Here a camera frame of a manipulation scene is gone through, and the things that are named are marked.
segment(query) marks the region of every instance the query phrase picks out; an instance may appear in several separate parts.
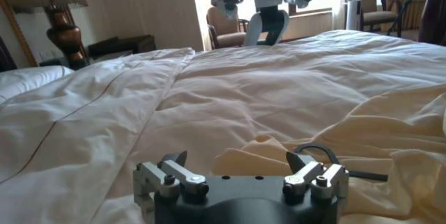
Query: pillow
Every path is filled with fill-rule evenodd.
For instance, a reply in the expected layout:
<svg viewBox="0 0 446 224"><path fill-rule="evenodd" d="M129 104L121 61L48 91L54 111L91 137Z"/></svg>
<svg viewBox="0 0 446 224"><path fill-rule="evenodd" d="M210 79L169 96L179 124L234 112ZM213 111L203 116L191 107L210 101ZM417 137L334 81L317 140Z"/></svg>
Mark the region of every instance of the pillow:
<svg viewBox="0 0 446 224"><path fill-rule="evenodd" d="M0 73L0 104L75 72L65 66L42 66Z"/></svg>

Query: armchair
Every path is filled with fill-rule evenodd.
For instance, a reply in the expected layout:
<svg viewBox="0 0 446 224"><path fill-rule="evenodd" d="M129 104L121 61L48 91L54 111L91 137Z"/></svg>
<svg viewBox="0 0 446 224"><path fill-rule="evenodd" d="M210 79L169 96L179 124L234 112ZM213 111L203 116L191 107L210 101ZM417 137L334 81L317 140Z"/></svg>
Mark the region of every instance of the armchair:
<svg viewBox="0 0 446 224"><path fill-rule="evenodd" d="M211 7L206 17L209 21L213 49L242 46L246 37L249 21L227 19L217 7Z"/></svg>
<svg viewBox="0 0 446 224"><path fill-rule="evenodd" d="M361 0L362 3L362 12L361 12L361 30L364 31L365 26L370 26L370 31L374 28L374 25L382 23L394 22L398 13L402 9L402 3L400 0L381 0L384 5L384 10L378 11L377 0ZM393 5L397 5L397 13L393 12ZM402 18L397 22L397 34L398 37L402 36Z"/></svg>

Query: wooden furniture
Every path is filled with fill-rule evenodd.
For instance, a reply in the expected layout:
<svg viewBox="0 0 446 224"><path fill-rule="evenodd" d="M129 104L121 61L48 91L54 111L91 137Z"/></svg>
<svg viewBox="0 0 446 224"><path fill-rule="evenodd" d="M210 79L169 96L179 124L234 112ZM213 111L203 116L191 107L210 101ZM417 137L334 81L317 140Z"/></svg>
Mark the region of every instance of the wooden furniture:
<svg viewBox="0 0 446 224"><path fill-rule="evenodd" d="M374 30L374 25L394 22L398 18L398 13L402 9L400 0L381 0L384 10L378 11L377 0L361 0L361 31L365 26L370 26L370 31ZM397 5L397 12L393 12L393 5ZM397 22L397 34L402 36L402 19Z"/></svg>
<svg viewBox="0 0 446 224"><path fill-rule="evenodd" d="M211 7L206 17L211 36L213 49L242 46L246 37L249 21L227 19L217 7Z"/></svg>
<svg viewBox="0 0 446 224"><path fill-rule="evenodd" d="M145 35L121 39L114 37L89 46L89 55L98 59L106 54L131 51L133 54L146 53L157 50L155 38L153 35Z"/></svg>
<svg viewBox="0 0 446 224"><path fill-rule="evenodd" d="M15 16L14 16L11 5L10 5L7 0L0 0L0 7L2 7L4 13L6 13L7 18L8 18L8 21L10 21L12 30L14 30L14 34L18 38L23 53L27 56L27 60L30 62L30 65L31 66L38 66L38 62L36 62L34 53L31 52L30 45L27 43L26 37L23 36L22 29L19 27L18 21L16 21Z"/></svg>

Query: wooden headboard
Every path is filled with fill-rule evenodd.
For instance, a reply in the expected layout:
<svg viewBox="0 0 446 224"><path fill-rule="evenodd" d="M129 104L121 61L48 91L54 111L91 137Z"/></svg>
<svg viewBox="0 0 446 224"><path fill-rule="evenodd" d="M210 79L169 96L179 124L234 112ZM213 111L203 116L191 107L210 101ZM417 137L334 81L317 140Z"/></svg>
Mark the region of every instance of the wooden headboard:
<svg viewBox="0 0 446 224"><path fill-rule="evenodd" d="M18 66L12 60L8 48L0 37L0 72L16 69Z"/></svg>

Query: white duvet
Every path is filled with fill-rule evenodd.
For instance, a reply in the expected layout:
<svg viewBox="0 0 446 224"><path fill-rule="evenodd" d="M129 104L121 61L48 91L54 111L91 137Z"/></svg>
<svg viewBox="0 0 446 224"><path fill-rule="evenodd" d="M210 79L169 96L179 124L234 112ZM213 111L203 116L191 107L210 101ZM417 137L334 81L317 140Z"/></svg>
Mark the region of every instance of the white duvet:
<svg viewBox="0 0 446 224"><path fill-rule="evenodd" d="M187 150L207 174L226 148L312 138L372 97L445 83L445 70L444 47L349 31L95 64L0 106L3 222L141 223L137 163Z"/></svg>

